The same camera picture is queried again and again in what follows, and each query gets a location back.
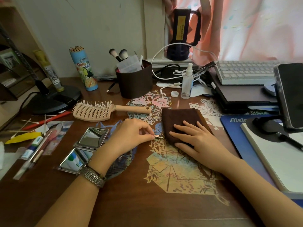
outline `pink curtain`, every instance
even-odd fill
[[[177,7],[199,9],[202,15],[198,47],[219,60],[303,61],[303,0],[177,0]],[[197,19],[187,41],[193,41]],[[205,65],[213,58],[193,51]]]

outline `forearm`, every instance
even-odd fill
[[[222,173],[244,194],[266,226],[303,226],[303,209],[244,160],[233,159]]]
[[[111,152],[109,146],[102,146],[93,154],[89,166],[105,175],[115,160],[115,156],[112,156]],[[36,227],[88,226],[98,192],[99,188],[96,185],[79,175],[51,206]]]

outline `beige hairbrush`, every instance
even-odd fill
[[[150,114],[150,107],[136,107],[136,106],[120,106],[112,104],[110,102],[88,102],[85,100],[79,100],[73,109],[73,115],[75,118],[90,121],[100,122],[108,120],[111,117],[113,111],[127,111],[143,114]]]

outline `open folding mirror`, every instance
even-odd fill
[[[107,134],[108,129],[89,127],[57,169],[76,174],[80,167],[90,160],[94,151],[103,144]]]

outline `clear plastic bottle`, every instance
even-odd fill
[[[182,99],[190,98],[193,82],[194,82],[194,77],[192,76],[192,63],[189,63],[185,75],[183,76],[182,79],[182,91],[181,91]]]

